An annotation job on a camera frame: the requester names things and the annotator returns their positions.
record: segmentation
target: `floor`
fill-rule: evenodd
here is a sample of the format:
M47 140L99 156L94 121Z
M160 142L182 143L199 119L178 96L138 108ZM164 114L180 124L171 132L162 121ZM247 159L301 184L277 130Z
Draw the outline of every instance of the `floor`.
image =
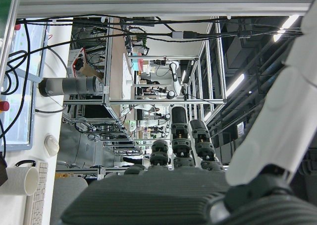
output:
M79 168L96 165L113 167L112 151L103 147L102 142L90 141L85 134L79 133L69 124L61 125L59 147L56 169L65 169L65 163Z

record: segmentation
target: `red emergency stop button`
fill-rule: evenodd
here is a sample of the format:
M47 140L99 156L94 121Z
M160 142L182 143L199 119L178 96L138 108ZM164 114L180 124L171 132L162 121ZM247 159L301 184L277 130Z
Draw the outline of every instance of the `red emergency stop button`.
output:
M20 30L21 29L21 24L16 24L14 26L14 30Z
M1 101L0 102L0 111L8 111L10 108L10 104L8 101Z

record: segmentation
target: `gray fabric seat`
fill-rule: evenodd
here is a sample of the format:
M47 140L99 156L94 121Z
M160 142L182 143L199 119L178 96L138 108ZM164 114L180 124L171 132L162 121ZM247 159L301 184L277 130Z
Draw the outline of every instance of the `gray fabric seat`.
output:
M57 178L54 182L51 221L56 225L64 210L88 187L81 177Z

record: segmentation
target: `computer mouse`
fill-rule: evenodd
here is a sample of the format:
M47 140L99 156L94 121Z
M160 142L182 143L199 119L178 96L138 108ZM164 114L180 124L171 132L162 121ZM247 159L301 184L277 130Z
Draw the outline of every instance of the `computer mouse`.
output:
M51 157L56 156L59 151L59 144L53 135L48 135L44 141L45 148Z

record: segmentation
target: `wall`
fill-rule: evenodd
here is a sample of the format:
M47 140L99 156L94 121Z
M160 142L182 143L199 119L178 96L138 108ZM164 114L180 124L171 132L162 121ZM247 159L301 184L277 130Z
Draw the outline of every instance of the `wall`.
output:
M192 19L206 19L210 17L173 17L164 18L162 20L192 20ZM207 23L181 23L169 24L175 31L195 31L205 33L207 30ZM148 33L170 33L165 25L155 25L155 27L143 27ZM157 37L165 40L172 40L170 37ZM149 55L197 55L201 46L201 42L193 43L166 43L156 40L147 39L147 47L150 48Z

